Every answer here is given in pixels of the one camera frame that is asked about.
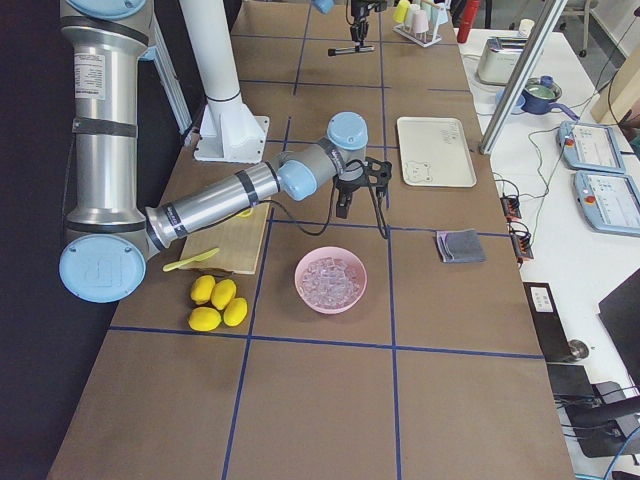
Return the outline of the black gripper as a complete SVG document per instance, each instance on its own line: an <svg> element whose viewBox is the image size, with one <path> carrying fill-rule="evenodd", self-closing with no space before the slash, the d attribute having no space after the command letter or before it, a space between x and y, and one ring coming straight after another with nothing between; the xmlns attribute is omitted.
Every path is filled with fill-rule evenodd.
<svg viewBox="0 0 640 480"><path fill-rule="evenodd" d="M343 172L334 182L334 188L338 192L335 215L338 218L347 218L352 202L353 193L359 188L368 187L364 173L365 162L349 162Z"/></svg>
<svg viewBox="0 0 640 480"><path fill-rule="evenodd" d="M373 2L369 0L350 1L350 34L354 43L354 49L358 50L360 44L364 44L368 34L368 17L372 10Z"/></svg>

